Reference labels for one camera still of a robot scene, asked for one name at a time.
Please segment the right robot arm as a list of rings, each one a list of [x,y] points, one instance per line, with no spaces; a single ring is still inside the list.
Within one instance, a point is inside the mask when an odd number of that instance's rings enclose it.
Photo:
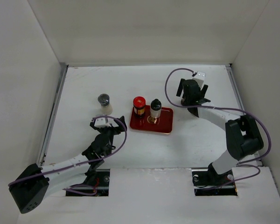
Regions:
[[[208,86],[201,88],[195,79],[181,79],[177,96],[182,97],[181,104],[188,111],[205,119],[225,131],[226,150],[208,166],[207,179],[211,184],[219,184],[224,174],[229,172],[240,160],[261,150],[264,143],[256,120],[248,115],[237,115],[223,110],[215,110],[206,99]]]

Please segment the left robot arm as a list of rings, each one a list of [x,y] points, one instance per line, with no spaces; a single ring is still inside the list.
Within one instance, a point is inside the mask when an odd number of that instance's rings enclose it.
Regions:
[[[19,212],[26,214],[34,210],[46,197],[60,190],[75,192],[79,186],[91,186],[95,182],[95,172],[104,159],[118,152],[114,146],[114,136],[127,133],[125,117],[114,118],[116,126],[107,124],[97,127],[103,116],[94,117],[90,127],[98,135],[90,146],[79,155],[66,161],[48,166],[36,163],[27,166],[17,179],[9,183],[9,192]]]

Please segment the red lid chili sauce jar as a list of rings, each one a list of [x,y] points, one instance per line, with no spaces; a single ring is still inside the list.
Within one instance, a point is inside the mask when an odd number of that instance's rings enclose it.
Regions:
[[[145,114],[146,100],[142,96],[133,99],[133,112],[136,116],[142,117]]]

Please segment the black cap white bottle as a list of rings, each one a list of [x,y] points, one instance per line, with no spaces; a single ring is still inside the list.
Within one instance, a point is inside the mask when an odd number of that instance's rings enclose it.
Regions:
[[[153,119],[158,119],[161,115],[161,101],[159,99],[154,99],[150,105],[150,117]]]

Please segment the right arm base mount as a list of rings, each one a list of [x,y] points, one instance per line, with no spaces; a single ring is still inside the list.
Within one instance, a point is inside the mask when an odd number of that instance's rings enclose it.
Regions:
[[[213,168],[193,168],[192,182],[195,196],[237,196],[233,171],[218,175]]]

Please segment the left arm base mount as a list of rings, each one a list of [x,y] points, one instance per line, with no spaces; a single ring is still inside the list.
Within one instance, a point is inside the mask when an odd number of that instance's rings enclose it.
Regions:
[[[110,173],[110,169],[97,169],[89,172],[84,182],[76,187],[70,187],[70,191],[66,191],[65,196],[109,196]]]

